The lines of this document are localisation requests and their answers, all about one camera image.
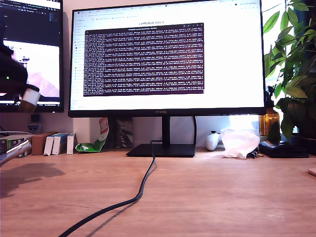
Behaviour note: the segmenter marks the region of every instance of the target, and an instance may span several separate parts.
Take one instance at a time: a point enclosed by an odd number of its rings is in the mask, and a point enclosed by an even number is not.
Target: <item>black object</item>
[[[39,122],[40,115],[31,115],[31,122]]]
[[[290,145],[288,142],[280,141],[273,144],[264,141],[259,144],[259,151],[272,158],[308,158],[306,149]]]
[[[161,141],[153,140],[153,141],[150,142],[150,143],[151,143],[151,146],[153,145],[153,142],[161,142]],[[146,182],[148,176],[150,175],[150,171],[151,171],[151,169],[152,169],[152,167],[153,167],[153,165],[154,165],[154,163],[155,163],[155,160],[156,160],[156,157],[155,157],[155,155],[154,155],[153,148],[152,148],[152,156],[153,156],[153,161],[152,161],[151,165],[149,166],[149,168],[148,168],[148,170],[147,170],[147,172],[146,172],[146,174],[145,174],[145,176],[144,176],[144,178],[143,178],[143,181],[142,181],[142,183],[141,183],[141,185],[140,185],[138,194],[137,194],[134,198],[132,198],[132,199],[130,199],[130,200],[127,200],[127,201],[123,201],[123,202],[114,204],[114,205],[112,205],[112,206],[106,207],[106,208],[104,208],[104,209],[102,209],[102,210],[100,210],[100,211],[97,211],[97,212],[93,213],[92,215],[90,215],[90,216],[84,218],[83,220],[81,220],[81,221],[79,221],[78,223],[76,223],[76,224],[74,224],[73,226],[71,226],[69,229],[67,229],[65,232],[63,232],[59,237],[66,237],[66,236],[70,235],[72,232],[74,232],[74,231],[75,231],[76,229],[78,229],[79,227],[83,226],[85,223],[87,223],[87,222],[93,220],[94,218],[96,218],[96,217],[98,217],[98,216],[100,216],[100,215],[102,215],[102,214],[104,214],[104,213],[106,213],[106,212],[108,212],[108,211],[111,211],[111,210],[113,210],[113,209],[119,208],[119,207],[121,207],[121,206],[129,205],[129,204],[131,204],[131,203],[133,203],[133,202],[138,201],[138,200],[142,197],[142,195],[143,195],[143,190],[144,190],[145,182]]]
[[[302,147],[306,149],[308,154],[316,156],[316,139],[301,137],[299,133],[293,133],[289,141],[283,134],[281,139],[289,142],[291,145]]]
[[[162,144],[153,145],[156,157],[193,157],[194,144],[170,144],[170,117],[162,116]],[[141,144],[126,154],[128,157],[151,157],[152,145]]]

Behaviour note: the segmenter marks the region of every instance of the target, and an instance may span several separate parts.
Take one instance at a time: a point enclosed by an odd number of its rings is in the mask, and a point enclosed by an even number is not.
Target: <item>plant stem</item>
[[[277,6],[279,6],[279,5],[281,5],[281,3],[279,3],[278,5],[276,5],[276,6],[274,6],[274,7],[271,7],[270,9],[268,9],[268,10],[265,10],[265,11],[263,11],[263,12],[267,12],[267,11],[270,11],[270,10],[272,10],[273,8],[276,8]]]

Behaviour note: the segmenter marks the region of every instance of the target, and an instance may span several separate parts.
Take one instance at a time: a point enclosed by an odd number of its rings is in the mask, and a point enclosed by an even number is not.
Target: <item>wooden desk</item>
[[[28,156],[1,170],[1,236],[56,237],[138,192],[152,158],[126,151]],[[316,235],[316,158],[233,159],[197,152],[157,158],[143,197],[70,236],[303,237]]]

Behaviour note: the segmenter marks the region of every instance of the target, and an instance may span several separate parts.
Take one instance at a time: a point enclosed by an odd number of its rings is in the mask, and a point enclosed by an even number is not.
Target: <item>monitor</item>
[[[70,117],[162,116],[171,149],[170,116],[265,114],[264,78],[260,0],[73,10]]]
[[[35,112],[63,112],[62,0],[1,0],[3,44],[41,94]],[[17,95],[0,93],[0,112],[17,112]]]

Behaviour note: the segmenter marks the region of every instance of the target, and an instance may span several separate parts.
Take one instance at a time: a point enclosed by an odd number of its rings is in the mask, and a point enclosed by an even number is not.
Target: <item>potted plant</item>
[[[290,140],[293,128],[299,136],[316,139],[316,18],[308,25],[299,22],[297,11],[309,11],[300,0],[291,0],[281,15],[276,12],[264,25],[264,34],[269,32],[281,16],[280,33],[265,55],[266,78],[277,73],[273,85],[276,108],[283,112],[281,130]]]

